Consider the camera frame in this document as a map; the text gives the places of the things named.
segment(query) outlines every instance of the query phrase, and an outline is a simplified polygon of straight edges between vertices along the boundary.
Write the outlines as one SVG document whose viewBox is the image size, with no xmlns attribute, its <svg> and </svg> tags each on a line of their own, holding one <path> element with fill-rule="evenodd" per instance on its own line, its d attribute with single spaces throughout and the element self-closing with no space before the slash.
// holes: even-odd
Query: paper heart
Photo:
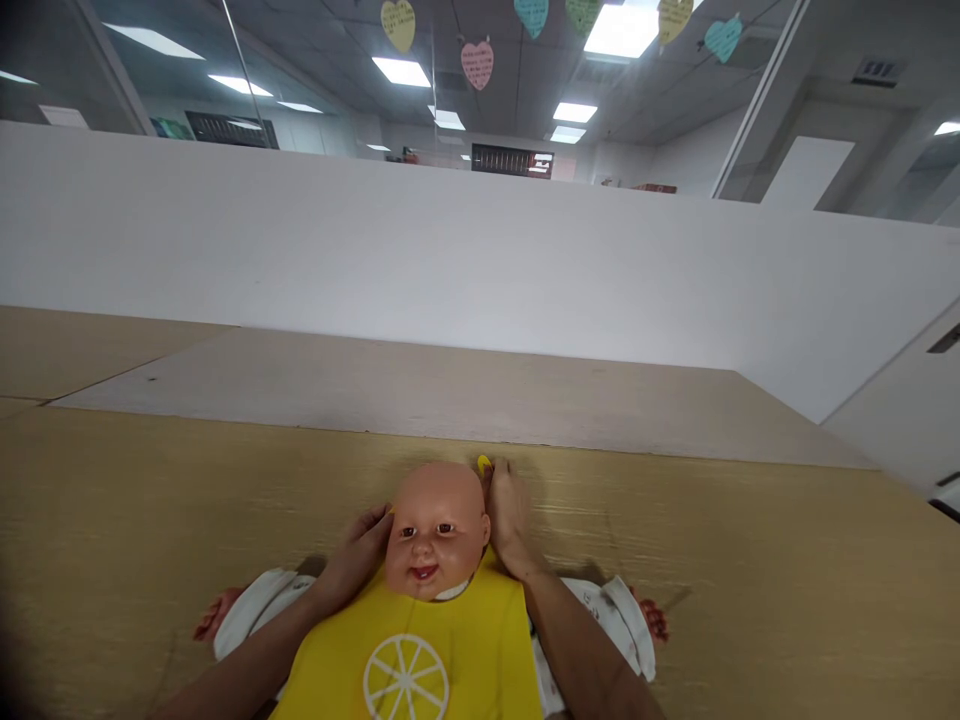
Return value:
<svg viewBox="0 0 960 720">
<path fill-rule="evenodd" d="M 740 22 L 740 13 L 737 13 L 725 23 L 715 22 L 703 37 L 703 44 L 707 50 L 716 55 L 720 62 L 726 63 L 737 49 L 740 35 L 743 32 L 743 23 Z"/>
<path fill-rule="evenodd" d="M 573 23 L 573 29 L 580 35 L 589 35 L 602 5 L 601 0 L 567 0 L 567 17 Z"/>
<path fill-rule="evenodd" d="M 493 74 L 493 48 L 486 41 L 479 45 L 467 43 L 460 51 L 460 64 L 467 80 L 479 92 L 487 86 Z"/>
<path fill-rule="evenodd" d="M 693 14 L 693 0 L 660 0 L 657 6 L 660 16 L 660 45 L 677 39 Z"/>
<path fill-rule="evenodd" d="M 400 52 L 407 52 L 413 45 L 413 36 L 417 32 L 417 16 L 413 12 L 413 5 L 407 0 L 400 0 L 396 4 L 386 0 L 380 8 L 380 24 L 383 25 L 383 31 L 390 38 L 390 42 Z"/>
<path fill-rule="evenodd" d="M 543 26 L 547 24 L 550 0 L 513 0 L 513 9 L 517 11 L 517 17 L 530 37 L 534 40 L 540 37 Z"/>
</svg>

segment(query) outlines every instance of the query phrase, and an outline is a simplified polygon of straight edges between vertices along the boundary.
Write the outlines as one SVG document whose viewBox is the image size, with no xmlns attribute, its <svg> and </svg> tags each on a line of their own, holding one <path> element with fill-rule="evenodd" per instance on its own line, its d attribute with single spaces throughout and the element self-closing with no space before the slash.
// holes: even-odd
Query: doll face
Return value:
<svg viewBox="0 0 960 720">
<path fill-rule="evenodd" d="M 393 503 L 387 586 L 433 600 L 470 579 L 490 539 L 483 490 L 466 465 L 432 463 L 403 481 Z"/>
</svg>

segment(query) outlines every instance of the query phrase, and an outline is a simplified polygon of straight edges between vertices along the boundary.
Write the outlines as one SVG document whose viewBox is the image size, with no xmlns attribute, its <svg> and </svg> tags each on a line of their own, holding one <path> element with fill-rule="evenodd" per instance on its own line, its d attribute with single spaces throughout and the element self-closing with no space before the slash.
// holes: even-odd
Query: pink paper heart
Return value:
<svg viewBox="0 0 960 720">
<path fill-rule="evenodd" d="M 467 80 L 479 92 L 487 86 L 493 74 L 493 48 L 486 41 L 479 45 L 467 43 L 460 51 L 460 64 Z"/>
</svg>

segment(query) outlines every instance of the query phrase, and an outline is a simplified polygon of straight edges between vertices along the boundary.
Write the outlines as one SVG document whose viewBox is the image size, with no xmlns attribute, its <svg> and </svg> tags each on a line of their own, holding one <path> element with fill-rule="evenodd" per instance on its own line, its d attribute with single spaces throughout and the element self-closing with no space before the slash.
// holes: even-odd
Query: human arm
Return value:
<svg viewBox="0 0 960 720">
<path fill-rule="evenodd" d="M 307 633 L 347 605 L 373 574 L 393 525 L 389 508 L 382 505 L 359 518 L 303 595 L 181 690 L 153 720 L 253 717 L 283 685 Z"/>
<path fill-rule="evenodd" d="M 526 487 L 506 460 L 494 463 L 488 506 L 494 548 L 523 584 L 527 612 L 570 714 L 576 720 L 662 720 L 646 680 L 532 543 Z"/>
</svg>

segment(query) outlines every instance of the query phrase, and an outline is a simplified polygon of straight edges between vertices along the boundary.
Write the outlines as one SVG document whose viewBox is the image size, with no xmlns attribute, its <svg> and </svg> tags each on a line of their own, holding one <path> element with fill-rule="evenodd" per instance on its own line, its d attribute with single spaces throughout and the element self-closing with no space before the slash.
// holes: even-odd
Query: glass wall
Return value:
<svg viewBox="0 0 960 720">
<path fill-rule="evenodd" d="M 43 2 L 86 18 L 128 132 L 703 197 L 795 5 Z"/>
<path fill-rule="evenodd" d="M 960 226 L 960 4 L 802 5 L 716 197 Z"/>
<path fill-rule="evenodd" d="M 13 5 L 4 9 L 0 26 L 0 118 L 143 132 L 78 4 Z"/>
</svg>

